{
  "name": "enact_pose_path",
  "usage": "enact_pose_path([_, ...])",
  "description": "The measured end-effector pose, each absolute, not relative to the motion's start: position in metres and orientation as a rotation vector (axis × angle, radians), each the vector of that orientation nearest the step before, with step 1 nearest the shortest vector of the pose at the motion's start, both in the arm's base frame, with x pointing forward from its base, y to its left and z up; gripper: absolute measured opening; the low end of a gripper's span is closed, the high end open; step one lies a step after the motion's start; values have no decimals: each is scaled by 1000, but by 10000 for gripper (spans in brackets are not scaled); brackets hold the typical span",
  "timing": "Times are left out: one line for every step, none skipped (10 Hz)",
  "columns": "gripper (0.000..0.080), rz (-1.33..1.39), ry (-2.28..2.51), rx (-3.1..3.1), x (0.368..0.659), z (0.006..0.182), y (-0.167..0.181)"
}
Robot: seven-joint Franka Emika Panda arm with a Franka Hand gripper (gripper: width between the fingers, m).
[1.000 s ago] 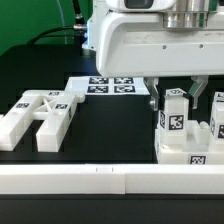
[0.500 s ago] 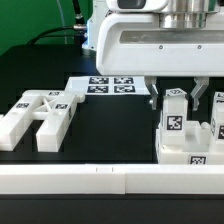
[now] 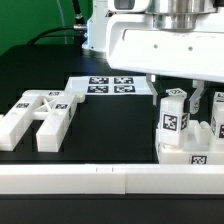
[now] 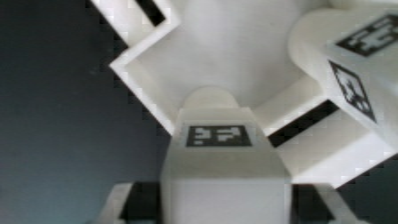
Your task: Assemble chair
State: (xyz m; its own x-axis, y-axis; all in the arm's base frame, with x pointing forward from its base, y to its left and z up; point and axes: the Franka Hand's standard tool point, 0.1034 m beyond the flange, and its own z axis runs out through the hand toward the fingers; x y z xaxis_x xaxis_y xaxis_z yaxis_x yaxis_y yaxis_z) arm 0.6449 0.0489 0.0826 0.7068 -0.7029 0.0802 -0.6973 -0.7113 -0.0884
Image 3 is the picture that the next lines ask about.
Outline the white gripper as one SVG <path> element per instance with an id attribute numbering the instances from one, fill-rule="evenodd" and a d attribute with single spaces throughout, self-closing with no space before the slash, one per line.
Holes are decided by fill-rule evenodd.
<path id="1" fill-rule="evenodd" d="M 224 13 L 201 15 L 194 30 L 183 32 L 154 28 L 149 14 L 114 15 L 107 24 L 106 58 L 113 69 L 151 73 L 146 82 L 154 106 L 167 96 L 158 75 L 198 79 L 184 101 L 184 111 L 196 114 L 205 81 L 224 83 Z"/>

